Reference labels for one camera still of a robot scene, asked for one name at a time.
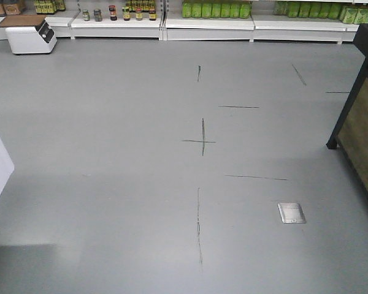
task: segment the green bottle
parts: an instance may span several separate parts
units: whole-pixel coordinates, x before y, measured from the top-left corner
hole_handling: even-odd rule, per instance
[[[221,17],[221,2],[215,1],[213,2],[213,7],[211,10],[211,17],[212,18],[220,18]]]
[[[331,9],[331,3],[330,2],[322,2],[318,17],[319,18],[329,17],[330,9]]]
[[[193,18],[200,18],[202,17],[202,3],[194,2],[192,4],[192,17]]]
[[[192,3],[189,0],[184,0],[182,4],[182,17],[190,18],[192,15]]]
[[[240,17],[240,2],[234,1],[231,4],[231,13],[230,18],[239,18]]]
[[[240,6],[240,18],[249,18],[251,15],[251,4],[243,1]]]
[[[321,2],[311,2],[310,18],[318,18],[321,9]]]
[[[338,2],[333,2],[330,7],[329,19],[336,20],[338,19],[339,13],[341,11],[342,4]]]
[[[300,2],[289,1],[288,2],[288,17],[297,17],[299,15]]]
[[[310,10],[311,10],[311,3],[310,2],[301,2],[299,17],[302,17],[302,18],[308,17]]]
[[[222,2],[221,18],[228,18],[231,14],[231,4],[227,1]]]
[[[210,18],[213,5],[208,0],[202,3],[202,18]]]

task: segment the bottle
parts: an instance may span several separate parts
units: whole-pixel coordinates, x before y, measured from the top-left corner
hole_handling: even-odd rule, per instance
[[[239,17],[240,17],[240,2],[234,1],[231,4],[230,18],[239,18]]]
[[[102,14],[100,9],[94,9],[94,20],[102,21]]]
[[[210,18],[213,5],[208,0],[202,2],[202,18]]]
[[[190,0],[184,0],[182,3],[182,17],[190,18],[192,14],[192,3]]]
[[[110,20],[112,20],[112,21],[117,20],[116,6],[109,5],[109,14],[110,14]]]
[[[154,21],[157,19],[157,13],[155,11],[155,8],[150,8],[148,10],[148,19],[151,21]]]
[[[129,14],[129,7],[128,6],[123,7],[122,11],[123,11],[123,19],[125,21],[129,21],[131,19],[131,15]]]
[[[89,21],[90,20],[90,13],[87,9],[82,11],[82,17],[84,21]]]
[[[221,17],[221,2],[219,0],[214,1],[212,4],[211,17],[212,18]]]
[[[192,14],[193,18],[200,18],[202,17],[202,3],[201,2],[194,2],[192,4]]]
[[[228,18],[231,14],[231,4],[228,0],[224,0],[221,5],[221,18]]]
[[[251,4],[247,1],[241,2],[240,6],[240,18],[249,18],[251,15]]]
[[[143,13],[140,7],[138,7],[135,11],[135,18],[136,20],[143,20]]]
[[[311,10],[310,2],[301,2],[298,17],[307,18],[309,16],[310,10]]]

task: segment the white shelf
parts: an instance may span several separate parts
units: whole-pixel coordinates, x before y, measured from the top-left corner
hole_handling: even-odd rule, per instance
[[[122,15],[119,19],[112,21],[109,14],[102,14],[102,21],[95,21],[93,18],[85,21],[82,14],[71,23],[74,37],[138,37],[138,38],[159,38],[161,30],[161,16],[158,15],[155,21],[148,19],[148,13],[144,12],[143,20],[136,20],[135,13],[131,13],[131,19],[124,21]]]
[[[166,18],[166,28],[169,29],[227,29],[253,31],[252,18],[183,18],[181,13],[169,12]]]
[[[294,31],[334,31],[344,32],[346,25],[339,20],[328,18],[289,18],[285,15],[268,13],[252,16],[256,29],[281,29]]]

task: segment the store shelf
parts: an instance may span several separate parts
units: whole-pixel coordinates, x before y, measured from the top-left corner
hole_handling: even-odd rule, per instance
[[[167,40],[251,40],[252,18],[194,19],[169,12],[165,21]]]
[[[147,13],[144,13],[144,19],[141,21],[135,19],[134,13],[131,13],[129,21],[122,18],[111,21],[108,14],[102,14],[102,21],[84,21],[82,15],[78,15],[71,24],[74,37],[159,38],[160,27],[161,16],[158,15],[157,20],[150,21]]]

